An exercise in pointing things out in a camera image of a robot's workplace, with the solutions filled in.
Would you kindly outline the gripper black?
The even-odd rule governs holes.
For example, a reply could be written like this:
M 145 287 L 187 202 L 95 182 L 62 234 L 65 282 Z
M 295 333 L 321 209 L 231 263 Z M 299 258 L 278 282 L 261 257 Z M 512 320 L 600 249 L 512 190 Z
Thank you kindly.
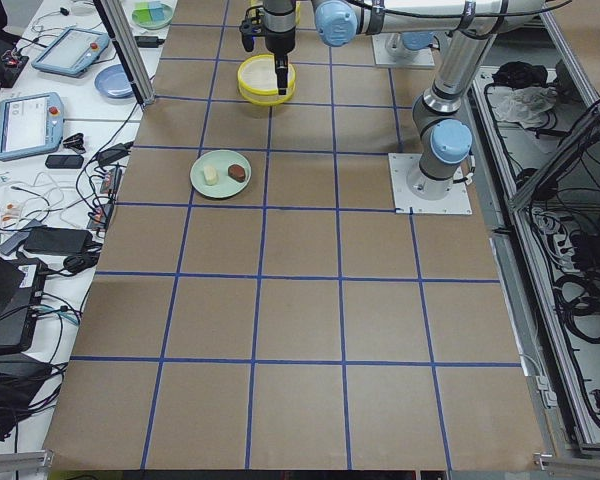
M 263 28 L 265 45 L 274 54 L 274 68 L 279 95 L 288 90 L 288 54 L 295 48 L 296 2 L 264 0 Z

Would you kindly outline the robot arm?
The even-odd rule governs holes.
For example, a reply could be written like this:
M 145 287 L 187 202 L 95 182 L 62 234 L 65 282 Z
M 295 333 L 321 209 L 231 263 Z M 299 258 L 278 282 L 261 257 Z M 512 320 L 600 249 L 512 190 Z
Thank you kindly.
M 475 1 L 313 1 L 320 41 L 344 47 L 365 36 L 375 65 L 430 85 L 412 102 L 421 154 L 404 183 L 412 195 L 446 198 L 455 174 L 471 153 L 473 134 L 458 117 L 489 40 L 471 38 Z

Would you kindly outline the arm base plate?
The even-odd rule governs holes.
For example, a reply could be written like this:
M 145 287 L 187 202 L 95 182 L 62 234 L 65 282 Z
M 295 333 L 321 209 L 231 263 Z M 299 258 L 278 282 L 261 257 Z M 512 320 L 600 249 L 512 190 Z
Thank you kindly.
M 435 67 L 431 46 L 434 33 L 384 33 L 373 37 L 373 52 L 377 66 L 429 70 Z
M 472 208 L 462 168 L 447 180 L 432 180 L 420 170 L 420 154 L 388 155 L 389 172 L 398 214 L 469 216 Z

